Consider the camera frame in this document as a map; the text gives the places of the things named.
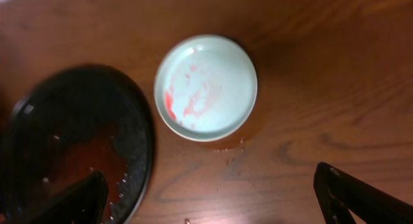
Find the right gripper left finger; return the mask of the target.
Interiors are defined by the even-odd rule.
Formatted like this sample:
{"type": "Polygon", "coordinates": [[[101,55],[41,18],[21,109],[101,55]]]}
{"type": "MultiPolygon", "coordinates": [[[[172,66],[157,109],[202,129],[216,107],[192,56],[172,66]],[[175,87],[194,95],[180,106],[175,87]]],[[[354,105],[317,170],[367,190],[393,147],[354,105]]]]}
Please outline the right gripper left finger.
{"type": "Polygon", "coordinates": [[[103,219],[107,199],[106,179],[101,172],[93,172],[33,211],[28,222],[98,224],[103,219]]]}

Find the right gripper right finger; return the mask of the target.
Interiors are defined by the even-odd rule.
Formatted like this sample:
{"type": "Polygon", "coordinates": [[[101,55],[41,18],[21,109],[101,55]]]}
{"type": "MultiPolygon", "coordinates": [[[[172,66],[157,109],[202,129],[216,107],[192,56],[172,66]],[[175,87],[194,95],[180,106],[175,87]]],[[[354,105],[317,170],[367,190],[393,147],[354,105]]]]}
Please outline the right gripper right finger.
{"type": "Polygon", "coordinates": [[[412,205],[396,199],[325,162],[317,164],[314,191],[327,224],[412,223],[412,205]]]}

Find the light blue plate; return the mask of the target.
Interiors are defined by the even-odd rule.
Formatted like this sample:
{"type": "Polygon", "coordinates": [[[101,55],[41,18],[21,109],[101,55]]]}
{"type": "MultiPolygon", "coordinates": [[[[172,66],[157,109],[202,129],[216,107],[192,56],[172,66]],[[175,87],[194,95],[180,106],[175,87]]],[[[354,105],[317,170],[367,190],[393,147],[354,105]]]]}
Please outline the light blue plate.
{"type": "Polygon", "coordinates": [[[239,129],[257,97],[257,74],[248,54],[218,35],[188,38],[157,69],[154,100],[164,123],[197,142],[223,139],[239,129]]]}

